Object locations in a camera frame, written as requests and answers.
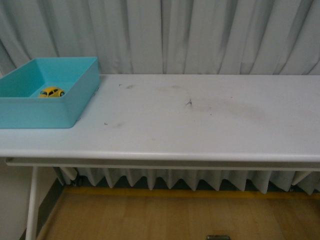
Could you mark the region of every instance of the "toy car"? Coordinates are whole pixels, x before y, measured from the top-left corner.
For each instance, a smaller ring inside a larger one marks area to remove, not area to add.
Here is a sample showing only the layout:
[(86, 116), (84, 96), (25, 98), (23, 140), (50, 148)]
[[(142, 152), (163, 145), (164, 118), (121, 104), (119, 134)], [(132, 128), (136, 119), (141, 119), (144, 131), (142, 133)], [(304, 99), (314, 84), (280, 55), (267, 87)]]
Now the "toy car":
[(65, 92), (61, 88), (57, 86), (48, 86), (40, 92), (38, 97), (51, 98), (51, 97), (61, 97), (63, 95), (65, 95)]

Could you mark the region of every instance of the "stain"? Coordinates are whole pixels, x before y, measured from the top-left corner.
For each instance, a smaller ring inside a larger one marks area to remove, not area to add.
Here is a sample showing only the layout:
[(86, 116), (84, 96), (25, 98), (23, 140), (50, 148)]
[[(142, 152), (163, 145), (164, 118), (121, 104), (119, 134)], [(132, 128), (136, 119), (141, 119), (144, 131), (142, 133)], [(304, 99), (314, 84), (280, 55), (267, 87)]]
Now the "stain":
[(191, 101), (191, 99), (190, 99), (185, 105), (187, 106), (188, 104), (190, 104), (190, 106), (192, 106), (192, 101)]
[(234, 117), (247, 119), (253, 122), (268, 122), (267, 115), (259, 109), (259, 107), (244, 103), (233, 102), (227, 99), (192, 99), (192, 111), (196, 112), (211, 112), (215, 115), (232, 115)]
[(135, 87), (136, 87), (136, 85), (130, 85), (130, 86), (127, 86), (125, 89), (133, 89)]
[(113, 128), (113, 129), (120, 129), (120, 128), (122, 128), (125, 124), (126, 124), (126, 122), (119, 122), (118, 124), (113, 125), (112, 128)]

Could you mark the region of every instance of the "white curtain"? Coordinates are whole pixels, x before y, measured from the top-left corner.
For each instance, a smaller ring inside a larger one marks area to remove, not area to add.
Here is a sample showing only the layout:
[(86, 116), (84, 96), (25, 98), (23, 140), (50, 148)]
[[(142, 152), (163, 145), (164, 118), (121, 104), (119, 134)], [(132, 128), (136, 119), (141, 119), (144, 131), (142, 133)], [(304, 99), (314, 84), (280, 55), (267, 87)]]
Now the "white curtain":
[[(261, 192), (267, 193), (270, 183), (279, 189), (289, 191), (295, 177), (295, 171), (270, 170), (188, 170), (188, 169), (133, 169), (133, 168), (77, 168), (81, 176), (86, 176), (89, 182), (96, 186), (103, 178), (110, 188), (125, 176), (133, 187), (142, 177), (146, 177), (150, 190), (155, 187), (157, 178), (162, 178), (167, 187), (171, 189), (178, 180), (182, 179), (192, 189), (196, 190), (200, 180), (206, 181), (211, 187), (219, 191), (223, 180), (228, 180), (239, 190), (246, 189), (247, 180)], [(70, 178), (62, 171), (61, 182), (71, 183)], [(312, 172), (302, 179), (297, 186), (311, 195), (314, 190), (320, 191), (320, 172)]]
[[(0, 0), (0, 73), (37, 57), (97, 56), (102, 74), (320, 75), (320, 0)], [(168, 186), (246, 179), (288, 191), (295, 172), (80, 170)], [(311, 193), (319, 173), (299, 184)]]

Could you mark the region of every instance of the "white table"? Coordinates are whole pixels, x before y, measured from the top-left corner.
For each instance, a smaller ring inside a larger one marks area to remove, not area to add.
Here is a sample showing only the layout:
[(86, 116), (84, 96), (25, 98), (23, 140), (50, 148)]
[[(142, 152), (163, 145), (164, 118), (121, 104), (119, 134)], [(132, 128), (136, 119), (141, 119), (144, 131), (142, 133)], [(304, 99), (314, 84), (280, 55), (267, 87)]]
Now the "white table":
[(290, 170), (303, 178), (320, 171), (320, 76), (102, 75), (74, 127), (0, 129), (0, 157), (34, 167), (31, 196), (37, 168), (52, 166)]

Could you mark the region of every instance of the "plastic tray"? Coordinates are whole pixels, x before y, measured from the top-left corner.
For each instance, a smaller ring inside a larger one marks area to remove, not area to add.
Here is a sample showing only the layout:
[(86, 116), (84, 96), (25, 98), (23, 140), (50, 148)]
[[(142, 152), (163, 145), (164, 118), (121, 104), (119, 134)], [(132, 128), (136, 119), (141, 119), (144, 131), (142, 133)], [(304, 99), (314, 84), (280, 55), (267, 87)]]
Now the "plastic tray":
[[(35, 58), (0, 79), (0, 128), (71, 128), (100, 84), (96, 57)], [(38, 97), (46, 87), (60, 97)]]

